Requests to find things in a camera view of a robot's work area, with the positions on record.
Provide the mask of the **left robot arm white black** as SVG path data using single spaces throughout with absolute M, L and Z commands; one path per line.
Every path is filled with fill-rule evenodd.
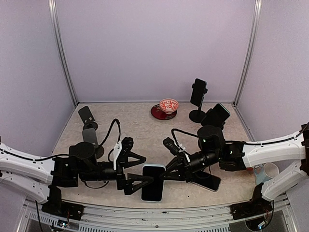
M 26 193 L 40 204 L 48 204 L 57 215 L 67 211 L 61 188 L 75 188 L 79 181 L 115 181 L 118 190 L 131 195 L 153 182 L 153 178 L 125 174 L 124 169 L 142 164 L 146 158 L 131 152 L 133 141 L 127 139 L 127 148 L 117 144 L 115 161 L 98 162 L 98 149 L 89 142 L 69 147 L 68 154 L 38 157 L 0 145 L 0 180 Z

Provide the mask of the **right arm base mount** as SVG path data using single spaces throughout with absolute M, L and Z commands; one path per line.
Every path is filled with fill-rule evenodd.
M 262 198 L 261 185 L 254 188 L 252 198 L 247 202 L 236 203 L 230 206 L 233 220 L 253 217 L 259 214 L 272 211 L 272 201 Z

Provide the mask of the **phone pink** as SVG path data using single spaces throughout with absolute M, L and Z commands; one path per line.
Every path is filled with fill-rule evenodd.
M 204 171 L 198 171 L 194 173 L 194 180 L 191 183 L 204 189 L 217 192 L 221 183 L 221 178 Z

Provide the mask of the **black pole stand clamp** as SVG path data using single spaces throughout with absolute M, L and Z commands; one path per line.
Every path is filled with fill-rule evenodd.
M 205 112 L 203 112 L 201 110 L 202 108 L 202 104 L 203 104 L 203 101 L 201 103 L 201 105 L 198 107 L 197 110 L 192 110 L 190 113 L 189 113 L 189 118 L 195 122 L 195 123 L 200 123 L 202 121 L 202 119 L 205 117 Z

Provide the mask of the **phone black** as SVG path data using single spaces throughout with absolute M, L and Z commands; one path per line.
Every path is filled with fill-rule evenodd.
M 192 84 L 192 95 L 190 103 L 199 107 L 203 101 L 204 94 L 207 93 L 207 82 L 196 78 Z

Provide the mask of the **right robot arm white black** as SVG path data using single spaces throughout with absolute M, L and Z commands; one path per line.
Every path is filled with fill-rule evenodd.
M 242 171 L 260 164 L 293 160 L 284 171 L 265 183 L 258 184 L 247 203 L 247 211 L 256 215 L 266 202 L 294 187 L 309 176 L 309 126 L 277 139 L 260 142 L 228 141 L 219 127 L 206 125 L 197 134 L 200 151 L 190 155 L 169 137 L 164 146 L 174 155 L 160 175 L 162 180 L 192 182 L 194 174 L 218 163 L 225 171 Z

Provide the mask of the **folding phone stand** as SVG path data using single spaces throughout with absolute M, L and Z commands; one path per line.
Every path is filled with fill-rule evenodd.
M 98 124 L 88 106 L 84 106 L 83 108 L 79 109 L 78 114 L 84 124 L 83 130 L 98 129 Z
M 100 159 L 104 155 L 104 148 L 98 144 L 96 130 L 94 128 L 83 129 L 82 136 L 84 142 L 91 143 L 94 146 L 96 159 Z

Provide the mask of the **black pole stand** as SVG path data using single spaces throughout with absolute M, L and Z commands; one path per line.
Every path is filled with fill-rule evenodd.
M 216 112 L 212 112 L 213 109 L 209 109 L 206 113 L 206 116 L 203 120 L 204 125 L 212 125 L 218 128 L 223 129 L 225 122 L 217 115 Z

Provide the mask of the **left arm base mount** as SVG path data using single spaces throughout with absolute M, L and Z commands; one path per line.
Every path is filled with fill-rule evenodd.
M 58 187 L 49 185 L 48 188 L 49 196 L 47 197 L 47 202 L 42 204 L 42 211 L 54 216 L 80 221 L 84 212 L 84 206 L 63 201 L 61 190 Z

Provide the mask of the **phone blue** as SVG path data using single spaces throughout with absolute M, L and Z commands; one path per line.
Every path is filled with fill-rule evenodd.
M 141 200 L 145 202 L 158 203 L 162 201 L 164 180 L 160 175 L 166 170 L 163 164 L 145 164 L 142 167 L 142 175 L 153 178 L 153 182 L 141 189 Z
M 225 121 L 230 117 L 230 112 L 221 104 L 216 104 L 209 109 L 201 121 L 201 126 L 212 125 L 223 129 Z

